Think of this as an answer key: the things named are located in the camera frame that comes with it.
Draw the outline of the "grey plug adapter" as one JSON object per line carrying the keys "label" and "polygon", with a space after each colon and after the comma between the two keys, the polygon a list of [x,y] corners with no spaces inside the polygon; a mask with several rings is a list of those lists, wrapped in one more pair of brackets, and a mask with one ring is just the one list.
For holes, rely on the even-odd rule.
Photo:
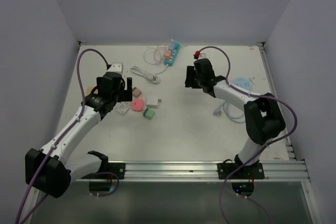
{"label": "grey plug adapter", "polygon": [[113,110],[120,115],[125,115],[129,109],[130,105],[126,102],[117,103],[113,108]]}

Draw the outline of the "white cube charger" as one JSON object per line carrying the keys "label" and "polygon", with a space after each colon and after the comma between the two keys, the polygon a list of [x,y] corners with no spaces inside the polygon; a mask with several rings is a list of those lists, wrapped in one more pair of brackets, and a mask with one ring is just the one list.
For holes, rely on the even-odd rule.
{"label": "white cube charger", "polygon": [[162,100],[157,96],[148,96],[146,99],[146,107],[150,109],[157,109],[161,101]]}

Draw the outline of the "beige cube socket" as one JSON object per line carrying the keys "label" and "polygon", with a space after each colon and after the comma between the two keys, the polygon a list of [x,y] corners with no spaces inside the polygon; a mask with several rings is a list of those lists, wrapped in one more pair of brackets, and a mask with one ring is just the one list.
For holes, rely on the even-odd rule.
{"label": "beige cube socket", "polygon": [[[89,95],[93,89],[94,89],[94,86],[89,86],[89,87],[87,88],[86,95]],[[97,94],[97,93],[98,93],[98,90],[95,89],[95,90],[94,90],[94,94]]]}

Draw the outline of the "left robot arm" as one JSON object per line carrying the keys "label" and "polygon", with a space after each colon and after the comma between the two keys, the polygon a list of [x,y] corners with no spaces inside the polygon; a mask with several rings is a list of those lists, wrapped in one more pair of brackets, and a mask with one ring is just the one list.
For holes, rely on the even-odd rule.
{"label": "left robot arm", "polygon": [[25,156],[26,183],[47,195],[59,198],[75,180],[86,176],[111,177],[108,157],[89,151],[79,161],[70,156],[83,138],[110,113],[119,102],[132,101],[133,82],[116,72],[97,78],[91,93],[83,98],[70,122],[39,150]]}

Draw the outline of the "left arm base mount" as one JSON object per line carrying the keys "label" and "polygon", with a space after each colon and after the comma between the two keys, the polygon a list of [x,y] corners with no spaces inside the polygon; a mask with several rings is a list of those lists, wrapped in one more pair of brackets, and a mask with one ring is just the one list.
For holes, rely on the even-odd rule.
{"label": "left arm base mount", "polygon": [[124,179],[124,173],[125,173],[125,163],[106,163],[103,166],[99,168],[99,170],[96,173],[88,174],[81,179],[107,179],[112,180],[119,178]]}

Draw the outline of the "light blue round socket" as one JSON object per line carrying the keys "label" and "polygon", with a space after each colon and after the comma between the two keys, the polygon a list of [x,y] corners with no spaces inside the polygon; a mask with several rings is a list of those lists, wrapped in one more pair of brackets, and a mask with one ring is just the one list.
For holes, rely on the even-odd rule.
{"label": "light blue round socket", "polygon": [[250,80],[248,80],[247,78],[244,77],[237,77],[235,79],[232,79],[231,82],[240,87],[243,88],[245,90],[251,91],[253,89],[253,84]]}

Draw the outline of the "green cube charger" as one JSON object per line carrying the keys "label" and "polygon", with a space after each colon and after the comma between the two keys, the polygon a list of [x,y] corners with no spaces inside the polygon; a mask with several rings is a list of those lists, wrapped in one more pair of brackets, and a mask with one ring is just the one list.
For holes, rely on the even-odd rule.
{"label": "green cube charger", "polygon": [[155,111],[153,109],[146,108],[143,111],[143,116],[149,120],[151,120],[155,115]]}

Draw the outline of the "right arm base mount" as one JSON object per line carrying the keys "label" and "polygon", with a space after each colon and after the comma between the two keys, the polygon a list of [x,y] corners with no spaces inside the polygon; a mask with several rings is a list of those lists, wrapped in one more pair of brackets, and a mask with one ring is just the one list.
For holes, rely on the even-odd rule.
{"label": "right arm base mount", "polygon": [[236,163],[217,163],[217,172],[219,179],[265,179],[263,165],[256,163],[250,166],[244,166],[243,168],[230,175],[239,167]]}

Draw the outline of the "pink square plug adapter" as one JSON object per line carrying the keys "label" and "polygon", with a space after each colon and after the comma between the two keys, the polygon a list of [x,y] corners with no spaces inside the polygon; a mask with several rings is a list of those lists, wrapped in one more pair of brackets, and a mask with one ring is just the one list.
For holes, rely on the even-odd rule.
{"label": "pink square plug adapter", "polygon": [[131,109],[136,112],[143,111],[145,101],[143,99],[134,99]]}

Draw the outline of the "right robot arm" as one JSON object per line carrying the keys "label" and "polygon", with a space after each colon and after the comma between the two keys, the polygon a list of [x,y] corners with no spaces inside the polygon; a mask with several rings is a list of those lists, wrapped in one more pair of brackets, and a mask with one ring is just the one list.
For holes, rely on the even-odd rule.
{"label": "right robot arm", "polygon": [[243,111],[248,139],[236,155],[234,172],[236,176],[246,178],[253,171],[252,165],[259,161],[261,148],[286,128],[274,96],[271,93],[250,93],[227,78],[216,76],[211,62],[205,58],[186,68],[185,87],[202,89],[204,93]]}

